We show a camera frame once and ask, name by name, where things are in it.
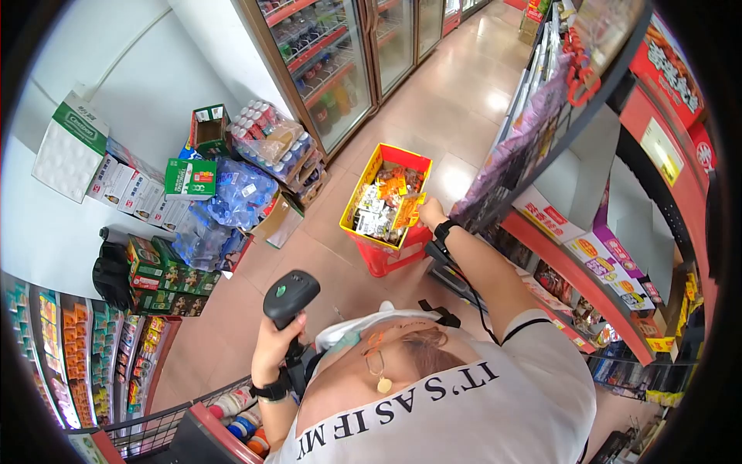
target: black wrist strap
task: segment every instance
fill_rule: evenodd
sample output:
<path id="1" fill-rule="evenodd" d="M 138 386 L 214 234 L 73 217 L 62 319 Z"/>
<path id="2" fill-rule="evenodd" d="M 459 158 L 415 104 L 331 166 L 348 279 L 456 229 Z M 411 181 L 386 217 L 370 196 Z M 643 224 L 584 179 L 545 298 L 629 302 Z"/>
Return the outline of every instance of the black wrist strap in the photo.
<path id="1" fill-rule="evenodd" d="M 450 229 L 453 226 L 461 227 L 458 222 L 454 221 L 453 219 L 449 219 L 438 224 L 435 232 L 433 232 L 433 234 L 436 236 L 436 239 L 438 239 L 438 241 L 441 245 L 443 245 L 444 248 L 446 247 L 446 237 L 448 237 Z"/>
<path id="2" fill-rule="evenodd" d="M 290 387 L 291 382 L 289 381 L 289 373 L 286 368 L 282 366 L 278 370 L 278 380 L 263 386 L 263 388 L 256 388 L 253 385 L 250 387 L 250 394 L 252 396 L 260 396 L 271 401 L 278 401 L 279 399 L 286 398 Z"/>

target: purple package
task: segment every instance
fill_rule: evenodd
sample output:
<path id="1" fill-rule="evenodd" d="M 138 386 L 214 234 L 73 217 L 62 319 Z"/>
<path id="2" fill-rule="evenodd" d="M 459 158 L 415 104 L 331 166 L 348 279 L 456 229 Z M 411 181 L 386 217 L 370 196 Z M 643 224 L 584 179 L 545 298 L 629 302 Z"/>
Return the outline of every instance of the purple package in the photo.
<path id="1" fill-rule="evenodd" d="M 566 102 L 568 90 L 566 76 L 573 55 L 562 53 L 556 59 L 552 78 L 528 100 L 513 125 L 509 138 L 490 150 L 467 194 L 453 205 L 450 216 L 465 229 L 481 220 L 482 216 L 491 210 L 492 202 L 501 200 L 502 191 L 505 189 L 501 185 L 502 175 L 513 160 L 525 156 L 526 151 L 532 149 L 534 143 L 538 146 L 539 156 L 526 170 L 530 171 L 546 155 L 551 134 L 557 128 L 561 107 Z"/>

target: plastic bag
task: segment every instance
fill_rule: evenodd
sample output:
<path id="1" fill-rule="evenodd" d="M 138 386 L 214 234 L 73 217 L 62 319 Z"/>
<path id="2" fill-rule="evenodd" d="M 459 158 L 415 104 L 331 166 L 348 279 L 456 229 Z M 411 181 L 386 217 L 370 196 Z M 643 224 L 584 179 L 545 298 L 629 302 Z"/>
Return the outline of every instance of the plastic bag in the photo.
<path id="1" fill-rule="evenodd" d="M 223 157 L 217 161 L 216 194 L 203 203 L 219 224 L 250 230 L 277 190 L 278 182 L 260 169 Z"/>

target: snack box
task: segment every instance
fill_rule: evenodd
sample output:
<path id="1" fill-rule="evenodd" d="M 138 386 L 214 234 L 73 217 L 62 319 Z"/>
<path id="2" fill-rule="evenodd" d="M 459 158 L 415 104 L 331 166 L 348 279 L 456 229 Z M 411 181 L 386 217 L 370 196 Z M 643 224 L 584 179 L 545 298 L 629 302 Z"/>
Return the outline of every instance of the snack box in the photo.
<path id="1" fill-rule="evenodd" d="M 153 237 L 152 246 L 160 254 L 162 268 L 165 273 L 160 281 L 161 290 L 174 292 L 188 292 L 191 286 L 186 283 L 186 276 L 190 269 L 171 246 L 171 242 L 162 237 Z"/>
<path id="2" fill-rule="evenodd" d="M 126 257 L 131 265 L 128 280 L 132 288 L 157 290 L 160 287 L 164 274 L 162 260 L 152 242 L 129 234 Z"/>
<path id="3" fill-rule="evenodd" d="M 166 200 L 208 200 L 216 193 L 217 162 L 171 158 L 165 169 Z"/>
<path id="4" fill-rule="evenodd" d="M 376 246 L 389 252 L 391 256 L 398 258 L 400 250 L 404 246 L 404 239 L 410 231 L 409 227 L 404 230 L 404 234 L 402 235 L 402 239 L 399 241 L 398 245 L 388 244 L 384 241 L 361 235 L 353 230 L 353 215 L 355 214 L 355 210 L 361 200 L 362 187 L 366 184 L 373 183 L 376 178 L 376 173 L 384 164 L 384 161 L 399 164 L 400 166 L 422 172 L 423 182 L 420 186 L 420 191 L 422 192 L 425 189 L 425 183 L 427 182 L 427 178 L 430 176 L 433 161 L 417 153 L 412 153 L 411 151 L 387 145 L 386 143 L 379 143 L 371 155 L 371 159 L 369 159 L 369 162 L 366 164 L 366 168 L 364 169 L 363 174 L 361 174 L 361 178 L 358 179 L 358 183 L 355 184 L 355 190 L 345 207 L 343 216 L 340 218 L 340 228 L 343 229 L 353 240 L 366 245 Z"/>
<path id="5" fill-rule="evenodd" d="M 134 306 L 138 312 L 147 313 L 152 311 L 158 314 L 167 314 L 170 312 L 177 294 L 168 290 L 132 289 L 131 295 L 134 297 Z"/>
<path id="6" fill-rule="evenodd" d="M 227 137 L 229 115 L 224 104 L 193 110 L 188 145 L 207 158 L 218 154 L 229 155 L 232 139 Z"/>
<path id="7" fill-rule="evenodd" d="M 204 295 L 192 295 L 190 293 L 178 293 L 173 301 L 171 314 L 173 316 L 196 317 L 201 316 L 203 308 L 209 297 Z"/>

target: beverage bottle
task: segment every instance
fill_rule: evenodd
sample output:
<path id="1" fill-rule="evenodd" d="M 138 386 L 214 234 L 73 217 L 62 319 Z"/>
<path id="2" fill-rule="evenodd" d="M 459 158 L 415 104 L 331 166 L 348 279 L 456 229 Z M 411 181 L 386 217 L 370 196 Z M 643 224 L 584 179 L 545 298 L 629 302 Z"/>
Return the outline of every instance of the beverage bottle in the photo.
<path id="1" fill-rule="evenodd" d="M 332 130 L 332 123 L 329 121 L 329 117 L 327 116 L 327 107 L 324 105 L 321 99 L 309 109 L 309 115 L 315 122 L 317 131 L 320 134 L 329 134 L 329 132 Z"/>
<path id="2" fill-rule="evenodd" d="M 338 103 L 338 110 L 340 114 L 346 116 L 350 114 L 350 101 L 348 100 L 348 92 L 345 90 L 343 85 L 337 84 L 332 88 L 332 95 L 335 97 L 335 101 Z"/>
<path id="3" fill-rule="evenodd" d="M 355 85 L 353 85 L 353 82 L 348 76 L 343 76 L 341 83 L 348 94 L 348 103 L 350 104 L 350 108 L 355 108 L 358 104 L 358 94 L 355 92 Z"/>
<path id="4" fill-rule="evenodd" d="M 320 98 L 320 101 L 324 103 L 327 108 L 327 119 L 329 119 L 330 124 L 335 124 L 339 121 L 340 110 L 338 109 L 338 102 L 335 101 L 332 92 L 325 93 L 322 98 Z"/>

